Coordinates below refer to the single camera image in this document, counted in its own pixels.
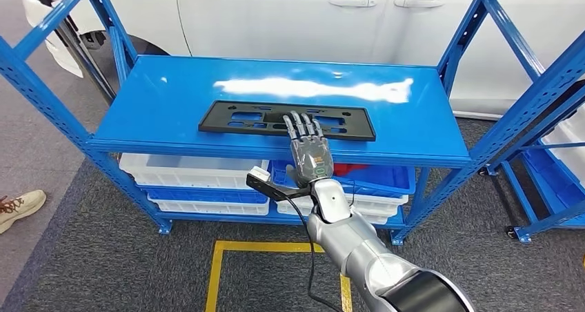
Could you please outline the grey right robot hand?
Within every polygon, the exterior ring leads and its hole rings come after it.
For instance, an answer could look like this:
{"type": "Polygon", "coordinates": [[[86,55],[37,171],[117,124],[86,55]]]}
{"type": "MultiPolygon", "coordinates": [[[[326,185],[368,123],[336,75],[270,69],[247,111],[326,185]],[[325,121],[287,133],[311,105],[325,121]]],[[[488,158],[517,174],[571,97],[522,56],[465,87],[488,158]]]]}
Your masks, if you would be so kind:
{"type": "Polygon", "coordinates": [[[283,115],[283,120],[294,160],[294,167],[288,172],[297,186],[305,188],[316,180],[331,178],[333,156],[320,123],[306,113],[299,114],[294,110],[283,115]]]}

